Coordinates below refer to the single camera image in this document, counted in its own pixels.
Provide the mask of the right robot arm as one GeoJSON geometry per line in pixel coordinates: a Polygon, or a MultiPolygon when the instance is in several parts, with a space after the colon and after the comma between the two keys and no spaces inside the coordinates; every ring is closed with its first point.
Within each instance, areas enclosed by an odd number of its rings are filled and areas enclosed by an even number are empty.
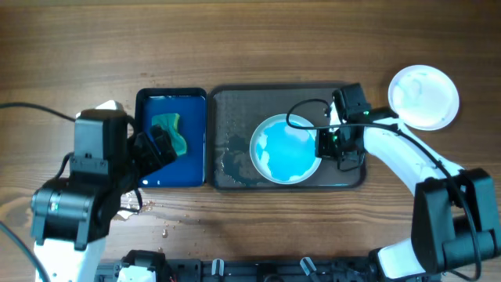
{"type": "Polygon", "coordinates": [[[385,280],[458,273],[500,255],[495,186],[483,169],[466,170],[420,141],[389,108],[373,109],[361,85],[333,91],[317,131],[315,154],[337,162],[340,171],[359,168],[365,156],[383,161],[414,197],[411,235],[376,252],[385,280]]]}

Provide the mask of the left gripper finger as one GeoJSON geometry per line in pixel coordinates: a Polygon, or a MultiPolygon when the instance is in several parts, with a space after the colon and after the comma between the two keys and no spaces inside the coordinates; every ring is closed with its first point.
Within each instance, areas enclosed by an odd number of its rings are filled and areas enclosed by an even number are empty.
{"type": "Polygon", "coordinates": [[[150,134],[153,137],[153,142],[159,151],[162,163],[169,165],[170,163],[176,161],[178,155],[175,152],[168,132],[162,129],[160,125],[153,125],[150,128],[150,134]]]}
{"type": "Polygon", "coordinates": [[[146,133],[140,132],[132,145],[132,156],[140,176],[162,168],[160,155],[146,133]]]}

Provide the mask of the green yellow sponge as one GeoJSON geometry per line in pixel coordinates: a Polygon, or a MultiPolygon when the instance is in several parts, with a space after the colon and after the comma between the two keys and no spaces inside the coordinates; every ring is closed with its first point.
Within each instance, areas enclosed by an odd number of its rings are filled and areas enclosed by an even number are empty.
{"type": "Polygon", "coordinates": [[[171,145],[178,157],[187,152],[187,142],[179,133],[178,125],[180,115],[178,113],[159,114],[152,117],[152,125],[159,125],[171,138],[171,145]]]}

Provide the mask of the white plate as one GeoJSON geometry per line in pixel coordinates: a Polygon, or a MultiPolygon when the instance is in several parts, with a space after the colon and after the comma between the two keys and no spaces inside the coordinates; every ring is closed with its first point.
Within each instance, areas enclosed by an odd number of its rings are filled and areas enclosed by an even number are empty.
{"type": "Polygon", "coordinates": [[[387,91],[391,109],[410,127],[435,131],[451,124],[460,109],[453,81],[441,70],[412,65],[400,70],[387,91]]]}
{"type": "Polygon", "coordinates": [[[316,131],[295,114],[277,114],[264,120],[250,138],[250,159],[267,180],[293,185],[310,178],[321,164],[315,155],[316,131]]]}

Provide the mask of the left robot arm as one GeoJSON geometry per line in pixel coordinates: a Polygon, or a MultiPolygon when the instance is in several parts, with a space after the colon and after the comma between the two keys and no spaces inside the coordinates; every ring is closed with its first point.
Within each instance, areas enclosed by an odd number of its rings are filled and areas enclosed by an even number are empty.
{"type": "Polygon", "coordinates": [[[92,281],[121,197],[137,193],[139,180],[177,158],[167,130],[129,128],[135,120],[122,110],[83,110],[74,119],[74,150],[33,195],[31,235],[48,281],[92,281]]]}

